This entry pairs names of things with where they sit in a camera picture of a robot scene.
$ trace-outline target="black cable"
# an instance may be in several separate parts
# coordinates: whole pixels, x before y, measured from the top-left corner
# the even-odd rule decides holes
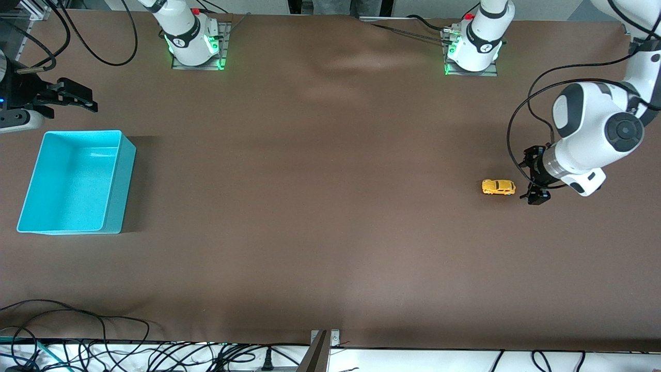
[[[247,363],[253,361],[256,358],[256,356],[251,352],[266,347],[263,345],[235,344],[229,346],[229,349],[225,350],[227,346],[229,345],[223,346],[221,351],[218,353],[218,356],[216,357],[215,361],[207,369],[208,372],[224,371],[225,367],[228,367],[229,370],[230,363]],[[238,357],[244,355],[250,355],[253,358],[247,360],[237,360]]]
[[[84,342],[81,342],[81,341],[79,341],[79,340],[75,340],[75,339],[74,339],[74,340],[71,340],[71,341],[79,342],[79,343],[80,343],[80,344],[79,344],[79,359],[80,359],[81,361],[83,361],[83,359],[86,359],[86,360],[88,361],[87,366],[85,366],[85,364],[83,364],[83,367],[84,367],[85,369],[88,369],[88,368],[89,368],[89,362],[90,362],[92,359],[95,359],[97,362],[101,363],[101,364],[104,366],[104,368],[105,368],[106,370],[108,369],[108,366],[104,363],[104,361],[98,358],[100,355],[106,354],[106,353],[108,353],[108,352],[107,352],[107,351],[101,351],[101,352],[98,352],[98,353],[93,353],[93,352],[91,351],[91,346],[93,346],[93,344],[94,344],[96,341],[92,341],[92,342],[89,344],[89,347],[86,346],[86,345],[84,344]],[[81,352],[81,350],[80,350],[80,346],[81,346],[81,345],[85,348],[85,351],[87,352],[87,357],[86,357],[86,358],[83,358],[83,356],[82,356],[82,352]],[[158,351],[158,348],[161,347],[161,346],[162,346],[162,345],[159,345],[157,348],[147,348],[147,349],[143,349],[143,350],[140,350],[140,351],[121,351],[121,350],[111,350],[110,353],[111,353],[111,354],[117,354],[117,355],[128,355],[128,356],[133,356],[133,355],[139,355],[139,354],[143,354],[143,353],[147,353],[147,352],[152,351],[152,354],[151,354],[151,355],[149,356],[149,358],[147,359],[147,365],[148,365],[147,370],[149,370],[149,366],[150,366],[150,364],[151,364],[151,362],[150,362],[150,361],[151,361],[151,356],[153,355],[153,352],[154,352],[154,351]]]
[[[64,17],[58,11],[58,6],[53,4],[53,2],[50,1],[50,0],[45,0],[45,2],[48,4],[50,9],[53,11],[53,13],[55,13],[55,15],[58,16],[58,19],[59,19],[60,23],[64,27],[64,32],[66,32],[66,36],[64,38],[64,43],[62,44],[62,46],[59,47],[59,49],[57,49],[53,53],[53,56],[57,57],[69,46],[69,43],[71,42],[71,30],[69,29],[69,25],[67,24],[67,21],[64,20]],[[39,67],[39,66],[45,64],[46,62],[48,62],[49,60],[50,60],[50,58],[44,58],[43,60],[41,60],[41,61],[37,62],[36,64],[34,64],[32,67]]]
[[[619,9],[615,6],[615,3],[613,2],[613,0],[608,0],[608,5],[610,5],[611,9],[613,9],[613,11],[615,12],[615,14],[619,15],[619,17],[622,18],[625,22],[631,24],[631,25],[634,26],[635,28],[637,28],[637,29],[643,31],[644,33],[646,33],[646,34],[648,34],[648,35],[653,35],[655,38],[657,38],[657,39],[661,39],[661,36],[659,36],[658,34],[656,34],[656,33],[654,32],[654,30],[656,29],[656,27],[654,27],[652,30],[648,30],[647,28],[641,26],[640,24],[638,24],[638,23],[632,21],[629,17],[627,17],[624,13],[622,13],[621,10],[619,10]]]
[[[425,20],[424,18],[422,18],[421,16],[419,16],[417,14],[407,15],[407,18],[418,19],[420,22],[424,23],[425,26],[431,28],[432,30],[443,31],[443,27],[434,26],[433,24],[427,22],[427,20]]]
[[[90,48],[90,46],[87,45],[87,42],[85,42],[85,39],[83,39],[83,36],[78,31],[78,28],[76,27],[75,23],[73,23],[73,21],[71,20],[71,17],[69,16],[69,12],[67,12],[67,9],[64,7],[64,4],[62,3],[61,0],[57,0],[58,4],[60,5],[60,8],[62,9],[62,12],[64,13],[64,17],[66,17],[67,21],[69,21],[69,24],[71,25],[71,28],[73,29],[73,33],[75,33],[76,36],[78,37],[78,40],[80,40],[81,43],[83,43],[83,46],[85,47],[85,49],[87,49],[87,51],[94,58],[96,58],[98,61],[100,61],[103,64],[106,64],[108,66],[114,66],[114,67],[124,66],[124,65],[128,64],[129,62],[131,62],[135,58],[135,56],[137,54],[137,28],[136,28],[136,23],[133,20],[133,15],[131,14],[131,11],[128,9],[128,5],[126,5],[126,2],[124,0],[120,0],[120,1],[122,2],[122,5],[124,6],[124,9],[126,10],[126,14],[128,15],[128,18],[131,20],[131,27],[133,28],[133,36],[134,36],[134,47],[133,47],[133,52],[131,53],[131,56],[129,58],[127,58],[126,61],[119,62],[119,63],[114,63],[114,62],[108,62],[108,61],[104,60],[103,58],[99,57],[98,54],[96,54],[94,52],[94,50],[92,50],[92,48]]]
[[[5,354],[5,353],[0,353],[0,357],[11,358],[11,359],[14,359],[14,361],[16,361],[16,359],[22,360],[26,363],[26,365],[31,364],[35,368],[35,370],[39,371],[39,366],[37,365],[37,363],[35,363],[35,361],[33,361],[33,360],[29,360],[28,358],[17,357],[15,355],[9,355],[9,354]]]
[[[278,350],[278,349],[276,349],[276,348],[273,348],[272,346],[270,346],[270,348],[271,348],[274,352],[276,352],[276,353],[282,355],[283,357],[289,359],[290,361],[292,361],[292,363],[294,363],[294,364],[296,364],[296,365],[300,365],[300,362],[296,361],[296,359],[294,359],[294,358],[288,356],[287,354],[283,353],[282,351],[280,351],[280,350]]]
[[[468,11],[467,11],[466,13],[464,13],[464,14],[461,16],[461,19],[466,18],[466,15],[467,15],[468,13],[472,12],[473,9],[475,9],[475,8],[477,8],[477,7],[479,7],[479,6],[480,6],[480,3],[477,3],[477,4],[473,5],[472,8],[468,9]]]
[[[34,351],[32,352],[32,355],[30,356],[30,360],[35,361],[37,359],[37,355],[39,354],[39,349],[38,349],[38,346],[37,346],[37,337],[29,329],[27,329],[25,327],[22,327],[22,326],[4,327],[0,330],[0,332],[4,332],[5,330],[10,330],[10,329],[13,329],[13,328],[16,328],[17,330],[14,333],[14,336],[11,338],[11,345],[10,345],[11,356],[14,358],[14,362],[17,365],[20,365],[21,367],[27,367],[27,364],[25,364],[25,365],[20,364],[17,357],[16,357],[16,353],[14,351],[14,346],[16,344],[16,339],[18,338],[18,336],[20,334],[20,331],[24,331],[24,332],[26,332],[27,334],[30,335],[30,337],[32,338],[32,342],[34,343]]]
[[[70,368],[70,369],[76,369],[80,372],[88,372],[86,369],[76,367],[75,365],[62,364],[62,363],[47,365],[47,366],[45,366],[44,368],[41,369],[41,372],[46,372],[46,371],[50,371],[52,369],[58,369],[58,368]]]
[[[37,315],[33,316],[32,318],[28,319],[25,323],[23,323],[22,326],[23,326],[23,327],[27,326],[27,324],[28,324],[29,322],[32,322],[34,319],[37,319],[37,318],[39,318],[39,317],[41,317],[41,316],[44,316],[44,315],[47,315],[47,314],[51,314],[51,313],[54,313],[54,312],[63,312],[63,311],[73,311],[73,312],[78,312],[78,313],[81,313],[81,314],[89,315],[89,316],[92,316],[92,317],[96,318],[96,319],[100,322],[101,327],[102,327],[102,329],[103,329],[103,344],[104,344],[104,346],[105,346],[105,348],[106,348],[106,351],[108,352],[108,357],[109,357],[109,358],[115,363],[115,366],[113,366],[112,368],[110,368],[110,369],[108,370],[108,372],[112,372],[112,370],[115,369],[116,367],[119,367],[119,368],[120,368],[121,370],[123,370],[124,372],[128,372],[128,371],[126,371],[126,370],[120,365],[121,362],[123,362],[123,361],[128,357],[128,355],[127,355],[126,357],[122,358],[120,361],[116,361],[116,360],[112,357],[112,355],[111,355],[111,353],[110,353],[110,349],[108,348],[108,339],[107,339],[107,337],[106,337],[106,324],[105,324],[105,322],[104,322],[103,319],[121,318],[121,319],[127,319],[127,320],[134,320],[134,321],[137,321],[137,322],[142,322],[143,324],[145,324],[145,325],[147,326],[147,331],[146,331],[146,333],[145,333],[145,337],[142,339],[142,342],[146,341],[147,336],[149,335],[149,323],[145,322],[144,320],[140,320],[140,319],[137,319],[137,318],[130,318],[130,317],[127,317],[127,316],[100,316],[100,315],[97,315],[97,314],[95,314],[95,313],[93,313],[93,312],[90,312],[90,311],[87,311],[87,310],[81,310],[81,309],[73,308],[73,307],[71,307],[71,308],[64,308],[64,309],[48,310],[48,311],[41,312],[40,314],[37,314]],[[134,351],[137,351],[137,349],[138,349],[140,346],[141,346],[141,343],[135,348]],[[98,358],[96,358],[96,359],[97,359],[99,362],[101,362],[105,367],[107,367],[107,366],[105,365],[105,363],[103,363],[100,359],[98,359]]]
[[[266,349],[266,355],[264,356],[264,364],[262,365],[262,371],[273,371],[273,360],[271,359],[271,352],[273,348],[268,346]]]
[[[18,306],[21,306],[21,305],[23,305],[23,304],[30,303],[30,302],[45,302],[45,303],[52,303],[52,304],[59,305],[59,306],[63,307],[64,309],[48,310],[48,311],[41,312],[40,314],[37,314],[37,315],[33,316],[32,318],[28,319],[26,322],[24,322],[23,325],[22,325],[22,327],[27,327],[27,325],[28,325],[30,322],[32,322],[33,320],[35,320],[35,319],[37,319],[37,318],[39,318],[39,317],[41,317],[41,316],[43,316],[43,315],[51,314],[51,313],[54,313],[54,312],[60,312],[60,311],[73,311],[73,312],[77,312],[77,313],[79,313],[79,314],[84,314],[84,315],[88,315],[88,316],[92,316],[92,317],[96,318],[96,319],[100,322],[100,324],[101,324],[102,335],[103,335],[103,344],[104,344],[104,346],[105,346],[106,351],[108,352],[108,356],[109,356],[109,358],[110,358],[113,362],[115,362],[115,366],[113,366],[112,368],[110,368],[110,369],[108,370],[108,372],[112,372],[112,370],[115,369],[116,367],[119,367],[119,369],[123,370],[124,372],[128,372],[126,369],[124,369],[124,368],[120,365],[121,362],[123,362],[123,360],[125,360],[125,359],[128,357],[128,355],[125,356],[124,358],[120,359],[119,361],[115,360],[115,359],[112,357],[112,354],[110,353],[110,349],[108,348],[108,338],[107,338],[107,334],[106,334],[106,324],[105,324],[104,319],[124,319],[124,320],[131,320],[131,321],[135,321],[135,322],[140,322],[140,323],[142,323],[142,324],[144,324],[144,325],[146,326],[146,332],[145,332],[145,335],[144,335],[144,337],[142,338],[142,340],[139,342],[139,344],[136,346],[136,348],[134,349],[134,351],[137,351],[137,350],[142,346],[142,344],[144,344],[144,342],[146,341],[147,337],[149,336],[150,325],[149,325],[148,322],[146,322],[146,321],[144,321],[144,320],[142,320],[142,319],[132,318],[132,317],[130,317],[130,316],[107,316],[107,315],[98,315],[98,314],[95,314],[95,313],[93,313],[93,312],[91,312],[91,311],[83,310],[83,309],[80,309],[80,308],[75,308],[74,306],[71,306],[71,305],[66,304],[66,303],[64,303],[64,302],[61,302],[61,301],[55,301],[55,300],[48,300],[48,299],[30,299],[30,300],[23,300],[23,301],[16,302],[16,303],[14,303],[14,304],[10,304],[10,305],[8,305],[8,306],[5,306],[5,307],[3,307],[3,308],[0,308],[0,312],[5,311],[5,310],[8,310],[8,309],[10,309],[10,308],[18,307]]]
[[[544,359],[544,363],[546,363],[546,368],[547,368],[546,370],[544,370],[539,364],[537,364],[537,360],[535,360],[535,354],[541,355],[542,359]],[[543,351],[533,350],[533,352],[530,353],[530,358],[533,360],[533,364],[535,365],[535,367],[537,367],[538,370],[540,370],[540,372],[552,372],[551,365],[549,364],[549,360],[546,359],[546,355],[544,355]]]
[[[209,0],[201,0],[201,1],[204,1],[205,3],[207,3],[207,4],[209,4],[209,5],[211,5],[212,7],[215,7],[215,8],[217,8],[217,9],[220,9],[220,11],[222,11],[223,13],[229,13],[229,12],[228,12],[228,11],[226,11],[225,9],[223,9],[223,8],[221,8],[221,7],[219,7],[218,5],[216,5],[216,4],[214,4],[214,3],[212,3],[212,2],[211,2],[211,1],[209,1]]]
[[[626,90],[626,91],[629,92],[629,93],[633,93],[633,94],[636,93],[633,89],[631,89],[630,87],[627,87],[626,85],[624,85],[624,84],[622,84],[622,83],[620,83],[620,82],[618,82],[618,81],[612,81],[612,80],[608,80],[608,79],[599,79],[599,78],[571,79],[571,80],[564,80],[564,81],[560,81],[560,82],[558,82],[558,83],[554,83],[554,84],[551,84],[551,85],[547,85],[546,87],[544,87],[544,88],[542,88],[542,89],[536,91],[536,92],[533,93],[532,95],[528,96],[523,102],[521,102],[521,104],[516,108],[516,110],[514,110],[514,113],[512,114],[512,117],[510,118],[510,122],[509,122],[508,125],[507,125],[507,136],[506,136],[507,152],[509,153],[509,155],[510,155],[510,159],[512,159],[512,162],[514,163],[514,165],[516,166],[516,168],[519,170],[519,172],[521,172],[521,174],[525,177],[525,179],[527,179],[527,180],[528,180],[530,183],[532,183],[533,185],[535,185],[535,186],[537,186],[537,187],[539,187],[539,188],[541,188],[541,189],[548,189],[548,190],[560,189],[560,188],[562,188],[562,187],[566,187],[566,185],[559,185],[559,186],[542,186],[542,185],[537,184],[537,183],[534,182],[532,179],[530,179],[530,177],[528,176],[528,174],[525,173],[525,171],[523,170],[523,168],[521,168],[521,166],[519,165],[519,163],[516,161],[516,158],[514,157],[514,154],[512,153],[512,144],[510,143],[510,135],[511,135],[511,131],[512,131],[512,123],[514,123],[514,118],[516,118],[516,114],[518,114],[518,112],[521,110],[521,108],[523,108],[523,106],[525,106],[525,104],[528,103],[531,99],[533,99],[533,98],[535,98],[536,96],[538,96],[538,95],[540,95],[540,94],[546,92],[547,90],[549,90],[549,89],[551,89],[551,88],[558,87],[558,86],[560,86],[560,85],[564,85],[564,84],[581,83],[581,82],[590,82],[590,81],[592,81],[592,82],[596,82],[596,83],[612,84],[612,85],[615,85],[615,86],[617,86],[617,87],[620,87],[620,88]],[[643,100],[643,99],[639,99],[639,101],[640,101],[640,103],[642,103],[643,105],[647,106],[647,108],[650,109],[650,110],[653,110],[653,111],[661,111],[661,107],[654,106],[654,105],[650,104],[649,102],[646,102],[646,101]]]
[[[41,48],[41,50],[43,50],[43,51],[48,55],[48,59],[47,59],[47,61],[49,60],[49,61],[50,61],[50,64],[49,64],[48,66],[43,66],[43,67],[41,67],[41,71],[50,71],[50,70],[52,70],[52,69],[55,68],[55,66],[56,66],[56,64],[57,64],[57,62],[55,61],[55,56],[54,56],[53,53],[50,51],[50,49],[48,49],[45,45],[43,45],[43,44],[41,43],[41,41],[37,40],[37,38],[35,38],[34,36],[30,35],[29,33],[25,32],[25,31],[23,31],[23,29],[21,29],[20,27],[18,27],[18,26],[15,25],[15,24],[13,24],[12,22],[7,21],[7,20],[4,19],[4,18],[0,18],[0,21],[1,21],[2,23],[5,23],[5,24],[9,25],[11,28],[15,29],[19,34],[21,34],[21,35],[27,37],[28,39],[30,39],[30,41],[32,41],[33,43],[37,44],[37,46],[38,46],[39,48]]]
[[[383,28],[385,30],[390,30],[390,31],[393,31],[395,33],[399,33],[399,34],[402,34],[402,35],[409,35],[409,36],[413,36],[413,37],[416,37],[416,38],[421,38],[421,39],[431,40],[431,41],[435,41],[435,42],[440,42],[442,44],[450,44],[451,43],[449,40],[442,40],[442,39],[439,39],[439,38],[432,38],[431,36],[416,34],[415,32],[404,31],[404,30],[400,30],[399,28],[393,28],[393,27],[390,27],[390,26],[383,26],[382,24],[375,24],[375,23],[370,23],[370,24],[374,27]]]
[[[208,11],[208,10],[209,10],[209,8],[207,8],[206,6],[204,6],[204,4],[203,4],[200,0],[195,0],[195,1],[197,1],[198,4],[200,4],[200,6],[201,6],[205,11]]]
[[[585,351],[580,352],[580,359],[578,360],[578,365],[574,372],[580,372],[580,368],[583,367],[583,362],[585,361]]]
[[[67,358],[67,364],[71,364],[71,358],[69,357],[69,350],[67,349],[67,344],[62,342],[62,350],[64,351],[64,357]]]
[[[489,372],[496,372],[496,368],[498,367],[498,362],[500,361],[500,358],[502,358],[503,354],[505,354],[505,350],[500,350],[500,353],[498,353],[498,356],[496,357],[496,361],[494,361],[494,364],[491,366]]]
[[[176,352],[179,351],[179,350],[181,350],[181,349],[182,349],[182,345],[183,345],[183,346],[187,346],[187,345],[189,345],[189,343],[184,342],[183,344],[172,344],[172,345],[168,346],[167,348],[165,348],[165,349],[162,350],[162,351],[161,351],[161,350],[158,350],[158,348],[157,348],[156,350],[154,350],[154,352],[151,353],[151,354],[149,354],[149,357],[147,358],[147,372],[149,372],[149,371],[152,369],[152,366],[154,365],[154,363],[156,363],[156,361],[158,361],[159,358],[160,358],[161,356],[163,356],[163,355],[165,356],[165,357],[163,358],[163,360],[166,360],[167,358],[174,358],[174,357],[172,356],[172,354],[173,354],[173,353],[176,353]],[[173,351],[170,351],[170,353],[167,353],[167,351],[168,351],[169,349],[173,349],[173,348],[175,348]],[[151,360],[151,357],[153,357],[156,353],[158,353],[159,355],[156,356],[156,358],[152,361],[152,360]],[[161,365],[162,362],[163,362],[163,361],[161,361],[158,365],[153,366],[153,369],[156,370],[156,368],[158,368],[158,366]]]
[[[85,345],[84,340],[71,340],[71,341],[78,342],[78,358],[80,359],[81,366],[83,366],[83,369],[88,370],[90,363],[92,363],[92,359],[96,359],[97,362],[101,363],[104,371],[108,370],[108,366],[105,364],[105,362],[92,353],[91,348],[92,345],[94,345],[95,341],[90,341],[88,345]],[[87,353],[87,364],[85,364],[85,360],[83,360],[83,350],[81,348],[85,349],[85,352]]]
[[[203,350],[203,349],[206,349],[206,348],[210,348],[210,349],[211,349],[211,345],[217,345],[217,344],[215,344],[215,343],[206,343],[205,345],[202,345],[202,346],[200,346],[200,347],[194,349],[193,351],[191,351],[190,353],[186,354],[186,355],[185,355],[184,357],[182,357],[182,358],[177,359],[177,358],[173,357],[173,354],[174,354],[174,353],[176,353],[176,352],[178,352],[179,350],[182,350],[182,349],[184,349],[184,348],[187,348],[188,346],[192,346],[192,345],[195,345],[195,343],[192,343],[192,342],[186,342],[186,343],[184,343],[184,345],[182,345],[182,346],[179,347],[178,349],[176,349],[176,350],[170,352],[170,354],[166,355],[167,357],[169,357],[170,359],[172,359],[172,360],[175,361],[175,364],[172,365],[172,366],[170,366],[167,370],[174,369],[174,368],[176,368],[176,367],[178,367],[178,366],[184,367],[184,370],[187,370],[186,367],[193,367],[193,366],[195,366],[195,365],[201,365],[201,364],[209,363],[209,361],[194,362],[194,363],[184,363],[184,361],[185,361],[186,359],[192,357],[192,356],[195,355],[196,353],[198,353],[200,350]],[[154,371],[159,371],[159,366],[160,366],[160,365],[162,364],[162,362],[164,362],[165,360],[166,360],[166,358],[163,358],[163,360],[161,360],[161,362],[159,362],[158,364],[156,364],[156,365],[154,366],[154,369],[153,369],[153,370],[154,370]]]

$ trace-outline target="toy car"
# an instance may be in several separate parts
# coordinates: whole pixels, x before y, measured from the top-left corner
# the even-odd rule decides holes
[[[509,179],[485,179],[482,181],[482,192],[487,195],[513,195],[514,191],[516,191],[516,186]]]

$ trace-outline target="plastic bin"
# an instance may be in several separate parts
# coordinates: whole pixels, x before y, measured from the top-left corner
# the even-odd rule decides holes
[[[135,158],[119,130],[46,132],[17,230],[118,234]]]

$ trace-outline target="brown tablecloth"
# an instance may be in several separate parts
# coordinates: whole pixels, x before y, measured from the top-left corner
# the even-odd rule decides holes
[[[72,13],[101,56],[130,53],[126,14]],[[129,65],[104,66],[73,40],[43,74],[99,102],[97,114],[57,108],[44,130],[117,128],[137,146],[125,232],[17,233],[43,130],[0,136],[0,304],[44,297],[137,316],[158,323],[156,340],[304,342],[340,328],[349,346],[661,346],[657,122],[591,197],[563,189],[529,207],[479,187],[525,189],[505,147],[512,111],[545,69],[624,55],[617,23],[514,22],[500,76],[475,78],[445,76],[433,42],[349,17],[251,15],[225,71],[173,71],[155,19],[134,17]],[[437,36],[418,21],[386,24]],[[55,17],[34,35],[51,49],[63,40]],[[22,61],[40,58],[28,45]],[[536,100],[541,115],[558,92]],[[546,141],[522,114],[517,156]],[[100,337],[82,316],[34,329]],[[109,332],[141,336],[120,321]]]

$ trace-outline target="green led light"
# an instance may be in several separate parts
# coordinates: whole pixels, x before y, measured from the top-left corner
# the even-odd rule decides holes
[[[214,38],[210,38],[209,36],[204,35],[204,41],[207,43],[207,47],[209,48],[209,52],[212,54],[215,54],[218,51],[218,45],[216,43],[211,43],[214,41]]]
[[[227,61],[227,58],[220,58],[215,65],[218,67],[219,70],[224,70],[225,69],[225,62]]]
[[[498,52],[500,51],[500,48],[502,47],[502,44],[498,45],[498,48],[496,49],[496,53],[494,54],[494,61],[498,58]]]
[[[170,54],[174,54],[175,52],[172,50],[172,44],[170,44],[170,40],[165,39],[165,42],[167,42],[167,49],[170,51]]]

